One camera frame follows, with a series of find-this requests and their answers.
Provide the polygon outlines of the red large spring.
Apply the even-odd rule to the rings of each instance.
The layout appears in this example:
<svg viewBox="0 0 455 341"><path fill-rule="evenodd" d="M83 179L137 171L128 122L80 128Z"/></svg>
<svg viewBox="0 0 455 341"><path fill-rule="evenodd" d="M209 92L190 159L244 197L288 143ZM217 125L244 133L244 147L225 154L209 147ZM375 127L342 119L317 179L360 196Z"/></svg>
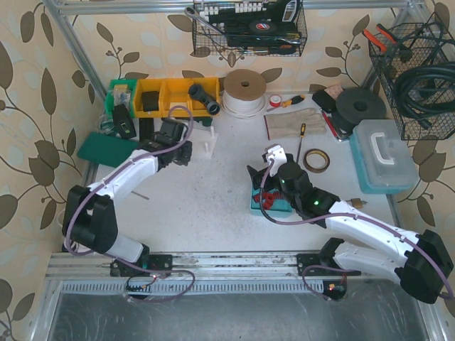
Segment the red large spring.
<svg viewBox="0 0 455 341"><path fill-rule="evenodd" d="M274 198L273 197L266 197L264 199L262 199L261 201L262 203L262 207L265 209L265 210L270 210L274 204Z"/></svg>

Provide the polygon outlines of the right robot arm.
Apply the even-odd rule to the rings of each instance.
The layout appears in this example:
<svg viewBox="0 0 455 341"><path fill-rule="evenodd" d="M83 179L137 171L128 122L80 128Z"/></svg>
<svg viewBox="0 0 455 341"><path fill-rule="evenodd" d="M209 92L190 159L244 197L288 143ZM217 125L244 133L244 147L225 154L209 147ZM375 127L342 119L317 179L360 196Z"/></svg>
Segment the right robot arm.
<svg viewBox="0 0 455 341"><path fill-rule="evenodd" d="M276 190L299 216L298 224L317 224L363 243L359 247L330 239L319 254L322 269L388 278L423 303L454 299L449 284L454 263L436 232L401 229L364 215L337 195L313 186L307 172L293 161L281 164L276 173L271 172L273 167L247 167L259 201Z"/></svg>

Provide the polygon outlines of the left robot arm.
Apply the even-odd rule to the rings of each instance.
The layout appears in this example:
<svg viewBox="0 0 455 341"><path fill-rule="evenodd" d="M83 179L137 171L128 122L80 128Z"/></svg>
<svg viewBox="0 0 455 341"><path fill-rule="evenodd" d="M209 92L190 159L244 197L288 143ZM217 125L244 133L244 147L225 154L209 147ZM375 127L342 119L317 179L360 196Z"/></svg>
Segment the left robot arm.
<svg viewBox="0 0 455 341"><path fill-rule="evenodd" d="M137 272L151 272L149 247L119 231L115 205L143 180L175 163L188 165L193 145L181 141L163 148L135 149L109 175L87 187L74 186L68 193L63 219L64 245L74 256L92 252L116 259Z"/></svg>

